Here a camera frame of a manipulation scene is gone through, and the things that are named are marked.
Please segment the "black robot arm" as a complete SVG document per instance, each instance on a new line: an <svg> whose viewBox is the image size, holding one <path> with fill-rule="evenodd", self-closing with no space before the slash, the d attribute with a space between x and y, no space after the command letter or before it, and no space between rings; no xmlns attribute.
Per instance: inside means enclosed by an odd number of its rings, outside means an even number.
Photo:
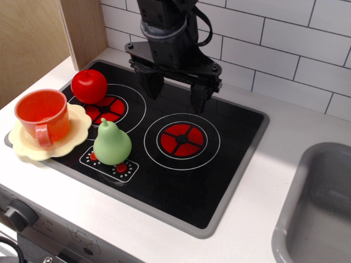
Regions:
<svg viewBox="0 0 351 263"><path fill-rule="evenodd" d="M140 85L156 99L166 78L189 84L194 111L202 113L222 86L221 66L200 50L212 40L213 30L199 41L197 19L211 27L209 18L196 1L138 1L138 7L146 41L130 42L125 51Z"/></svg>

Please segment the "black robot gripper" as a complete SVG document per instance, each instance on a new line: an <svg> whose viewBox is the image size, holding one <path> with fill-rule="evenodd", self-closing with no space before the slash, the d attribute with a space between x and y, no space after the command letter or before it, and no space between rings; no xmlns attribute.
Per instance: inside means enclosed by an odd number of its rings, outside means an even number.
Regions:
<svg viewBox="0 0 351 263"><path fill-rule="evenodd" d="M203 113L213 92L219 92L222 68L200 50L196 21L185 21L176 30L167 31L141 23L147 41L129 42L125 51L147 96L156 100L169 78L191 85L194 112Z"/></svg>

